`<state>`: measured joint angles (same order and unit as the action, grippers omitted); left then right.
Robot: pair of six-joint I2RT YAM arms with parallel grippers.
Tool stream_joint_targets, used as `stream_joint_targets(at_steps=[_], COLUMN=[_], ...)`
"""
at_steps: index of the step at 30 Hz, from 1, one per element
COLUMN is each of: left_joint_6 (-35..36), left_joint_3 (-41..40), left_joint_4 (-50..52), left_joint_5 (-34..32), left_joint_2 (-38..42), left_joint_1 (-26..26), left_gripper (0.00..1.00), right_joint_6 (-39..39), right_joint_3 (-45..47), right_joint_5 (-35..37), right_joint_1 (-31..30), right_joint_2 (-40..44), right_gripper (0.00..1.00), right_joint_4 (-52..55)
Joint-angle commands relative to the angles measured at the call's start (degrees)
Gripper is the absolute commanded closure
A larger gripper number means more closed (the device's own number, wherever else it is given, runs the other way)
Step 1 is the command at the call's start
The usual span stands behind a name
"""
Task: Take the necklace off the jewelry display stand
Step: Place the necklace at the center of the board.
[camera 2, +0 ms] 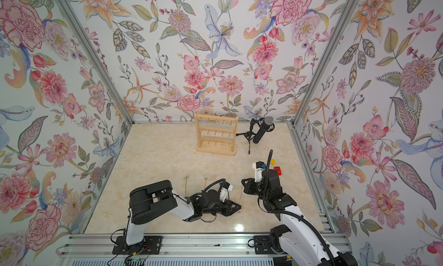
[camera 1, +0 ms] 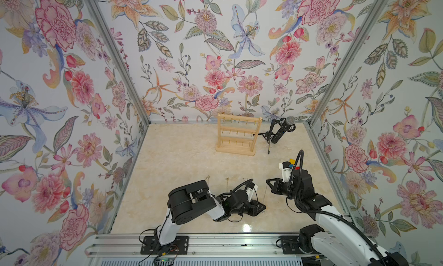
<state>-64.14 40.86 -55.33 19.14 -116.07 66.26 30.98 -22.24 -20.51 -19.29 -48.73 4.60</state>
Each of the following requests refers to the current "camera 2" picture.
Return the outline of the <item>wooden jewelry display stand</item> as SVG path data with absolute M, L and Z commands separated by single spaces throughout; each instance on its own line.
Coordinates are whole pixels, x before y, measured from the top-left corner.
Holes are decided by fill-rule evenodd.
M 195 115 L 197 151 L 234 156 L 237 151 L 238 118 Z

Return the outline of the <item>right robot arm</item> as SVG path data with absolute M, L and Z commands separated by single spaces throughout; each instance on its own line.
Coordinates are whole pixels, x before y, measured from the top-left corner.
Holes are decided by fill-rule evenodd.
M 356 266 L 351 252 L 341 252 L 307 220 L 296 201 L 283 192 L 277 171 L 261 169 L 255 178 L 242 180 L 243 191 L 263 201 L 264 211 L 281 225 L 266 236 L 255 236 L 256 254 L 287 254 L 299 266 Z

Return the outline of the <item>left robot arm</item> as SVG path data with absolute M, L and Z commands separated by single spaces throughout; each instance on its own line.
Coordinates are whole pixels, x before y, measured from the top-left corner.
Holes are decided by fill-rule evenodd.
M 125 244 L 141 244 L 147 223 L 167 213 L 185 222 L 198 221 L 204 214 L 232 216 L 241 210 L 241 205 L 230 199 L 232 190 L 233 186 L 225 178 L 188 197 L 176 193 L 169 180 L 132 190 L 129 195 L 128 224 L 124 230 Z

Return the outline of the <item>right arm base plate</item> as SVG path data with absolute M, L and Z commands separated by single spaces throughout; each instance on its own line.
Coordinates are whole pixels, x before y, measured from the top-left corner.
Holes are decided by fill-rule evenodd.
M 253 246 L 255 254 L 291 255 L 301 246 L 301 242 L 289 232 L 280 236 L 275 234 L 254 236 Z

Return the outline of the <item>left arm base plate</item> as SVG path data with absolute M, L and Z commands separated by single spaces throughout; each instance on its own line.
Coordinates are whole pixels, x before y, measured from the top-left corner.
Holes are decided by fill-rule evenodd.
M 124 236 L 118 236 L 112 254 L 159 254 L 162 239 L 162 236 L 144 236 L 142 242 L 129 245 Z

